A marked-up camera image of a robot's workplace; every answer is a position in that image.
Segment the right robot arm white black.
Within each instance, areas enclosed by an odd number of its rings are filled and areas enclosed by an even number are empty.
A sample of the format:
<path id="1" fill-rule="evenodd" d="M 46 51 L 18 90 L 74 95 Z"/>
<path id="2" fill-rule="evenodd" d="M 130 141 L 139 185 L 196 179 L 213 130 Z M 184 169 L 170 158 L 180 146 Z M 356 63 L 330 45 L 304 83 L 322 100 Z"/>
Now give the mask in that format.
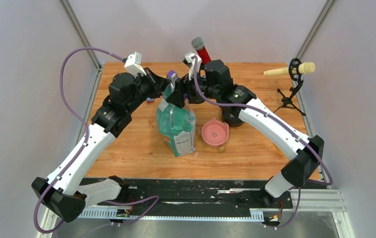
<path id="1" fill-rule="evenodd" d="M 201 104 L 205 101 L 219 106 L 222 118 L 229 126 L 249 124 L 289 159 L 262 189 L 261 202 L 265 206 L 276 205 L 281 195 L 291 188 L 303 186 L 318 166 L 324 166 L 324 140 L 317 135 L 309 137 L 297 131 L 268 109 L 251 90 L 235 84 L 229 67 L 223 61 L 218 59 L 203 64 L 192 60 L 186 64 L 190 71 L 182 78 L 174 71 L 167 73 L 170 92 L 164 98 L 168 103 L 178 109 L 187 103 Z"/>

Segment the green pet food bag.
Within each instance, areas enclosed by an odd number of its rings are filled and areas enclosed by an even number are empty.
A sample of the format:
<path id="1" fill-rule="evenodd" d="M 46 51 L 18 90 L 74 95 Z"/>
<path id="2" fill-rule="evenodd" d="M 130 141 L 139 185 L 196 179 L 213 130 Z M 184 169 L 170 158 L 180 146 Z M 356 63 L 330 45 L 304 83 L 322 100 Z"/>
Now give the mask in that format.
<path id="1" fill-rule="evenodd" d="M 170 79 L 170 84 L 175 85 L 176 80 Z M 193 153 L 195 151 L 195 113 L 188 105 L 180 109 L 169 104 L 164 99 L 164 93 L 156 111 L 159 133 L 168 143 L 175 156 L 185 156 Z"/>

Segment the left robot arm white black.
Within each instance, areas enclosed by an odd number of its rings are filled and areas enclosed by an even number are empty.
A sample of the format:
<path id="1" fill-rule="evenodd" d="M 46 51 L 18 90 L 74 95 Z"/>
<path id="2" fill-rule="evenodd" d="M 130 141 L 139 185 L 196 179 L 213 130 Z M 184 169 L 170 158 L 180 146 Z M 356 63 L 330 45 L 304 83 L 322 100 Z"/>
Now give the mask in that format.
<path id="1" fill-rule="evenodd" d="M 85 208 L 104 201 L 125 204 L 128 184 L 117 176 L 89 185 L 80 183 L 94 161 L 130 124 L 131 114 L 148 98 L 160 97 L 169 84 L 169 79 L 149 68 L 135 76 L 117 74 L 108 86 L 109 95 L 86 127 L 88 132 L 47 178 L 37 177 L 32 182 L 41 203 L 66 223 L 78 218 Z"/>

